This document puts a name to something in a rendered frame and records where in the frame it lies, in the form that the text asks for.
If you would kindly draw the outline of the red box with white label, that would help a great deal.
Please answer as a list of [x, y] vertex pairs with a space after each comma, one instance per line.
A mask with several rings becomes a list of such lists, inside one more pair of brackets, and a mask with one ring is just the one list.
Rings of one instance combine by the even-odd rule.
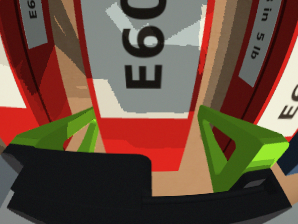
[[0, 0], [0, 138], [70, 115], [48, 0]]

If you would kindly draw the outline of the red box of welding electrodes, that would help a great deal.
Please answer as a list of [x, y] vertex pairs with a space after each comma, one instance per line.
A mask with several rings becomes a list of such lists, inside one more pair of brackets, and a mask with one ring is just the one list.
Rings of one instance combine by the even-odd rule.
[[282, 134], [298, 131], [298, 0], [252, 0], [220, 112]]

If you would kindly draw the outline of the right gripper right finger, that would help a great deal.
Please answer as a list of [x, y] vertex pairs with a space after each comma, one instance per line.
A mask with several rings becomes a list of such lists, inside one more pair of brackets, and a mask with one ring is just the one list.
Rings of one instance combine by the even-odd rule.
[[[289, 146], [275, 131], [200, 105], [198, 123], [208, 163], [213, 193], [228, 191], [246, 172], [271, 168]], [[227, 161], [210, 124], [236, 144]]]

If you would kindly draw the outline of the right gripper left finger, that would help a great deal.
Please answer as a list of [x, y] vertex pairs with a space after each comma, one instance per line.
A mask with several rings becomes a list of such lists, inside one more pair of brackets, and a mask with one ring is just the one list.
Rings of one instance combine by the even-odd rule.
[[42, 149], [64, 150], [64, 142], [88, 123], [90, 124], [77, 152], [94, 152], [99, 127], [93, 106], [71, 116], [17, 134], [10, 143]]

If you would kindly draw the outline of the red welding electrode box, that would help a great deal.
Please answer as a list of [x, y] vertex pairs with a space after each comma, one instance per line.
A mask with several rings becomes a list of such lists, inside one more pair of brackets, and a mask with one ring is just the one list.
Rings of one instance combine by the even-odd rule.
[[209, 45], [215, 0], [73, 0], [106, 153], [178, 171]]

